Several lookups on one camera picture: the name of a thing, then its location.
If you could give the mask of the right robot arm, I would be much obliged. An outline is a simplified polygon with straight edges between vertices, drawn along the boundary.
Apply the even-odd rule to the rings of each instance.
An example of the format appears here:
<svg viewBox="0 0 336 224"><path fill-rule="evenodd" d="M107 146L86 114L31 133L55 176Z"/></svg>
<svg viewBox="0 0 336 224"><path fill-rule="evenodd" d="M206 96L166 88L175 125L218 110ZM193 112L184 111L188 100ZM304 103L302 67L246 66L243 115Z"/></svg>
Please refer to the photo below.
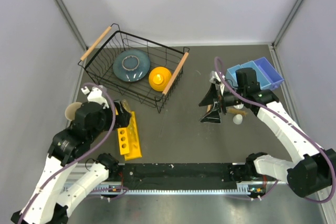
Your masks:
<svg viewBox="0 0 336 224"><path fill-rule="evenodd" d="M243 105L261 120L289 153L291 160L274 158L260 152L246 160L245 174L252 180L262 175L285 182L299 197L305 198L327 187L331 188L329 201L335 193L335 151L325 150L313 141L288 115L277 96L269 89L261 89L253 68L237 71L240 78L237 89L225 90L224 76L210 74L210 89L199 103L208 107L202 123L221 123L227 108Z"/></svg>

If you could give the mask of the glass test tube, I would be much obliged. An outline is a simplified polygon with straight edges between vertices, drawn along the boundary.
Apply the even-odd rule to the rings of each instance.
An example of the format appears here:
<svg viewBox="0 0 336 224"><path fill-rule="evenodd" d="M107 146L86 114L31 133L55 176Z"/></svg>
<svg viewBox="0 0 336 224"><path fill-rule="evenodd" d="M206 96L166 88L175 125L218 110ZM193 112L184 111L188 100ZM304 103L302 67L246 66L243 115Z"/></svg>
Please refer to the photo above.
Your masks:
<svg viewBox="0 0 336 224"><path fill-rule="evenodd" d="M131 108L126 99L121 100L121 104L128 113L131 113Z"/></svg>
<svg viewBox="0 0 336 224"><path fill-rule="evenodd" d="M128 140L131 148L139 149L140 148L140 140L138 136L137 128L129 125L128 126Z"/></svg>
<svg viewBox="0 0 336 224"><path fill-rule="evenodd" d="M165 122L166 122L167 114L168 114L168 110L165 110L164 114L163 114L163 119L162 119L162 122L161 122L161 125L160 125L159 137L162 137L162 132L163 132L163 129L165 127Z"/></svg>

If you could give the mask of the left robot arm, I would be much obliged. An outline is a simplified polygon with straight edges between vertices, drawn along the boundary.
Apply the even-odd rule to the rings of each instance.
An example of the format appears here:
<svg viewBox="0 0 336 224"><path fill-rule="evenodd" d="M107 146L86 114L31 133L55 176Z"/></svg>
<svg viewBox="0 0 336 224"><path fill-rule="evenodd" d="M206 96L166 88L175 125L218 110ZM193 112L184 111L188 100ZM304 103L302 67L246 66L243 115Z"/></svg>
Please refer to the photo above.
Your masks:
<svg viewBox="0 0 336 224"><path fill-rule="evenodd" d="M13 213L13 223L67 223L77 206L103 181L121 177L119 162L108 153L100 154L89 171L67 191L64 184L78 164L78 158L90 150L94 140L105 131L127 127L131 110L126 100L107 103L85 102L75 112L70 126L53 137L44 171L37 184L32 204Z"/></svg>

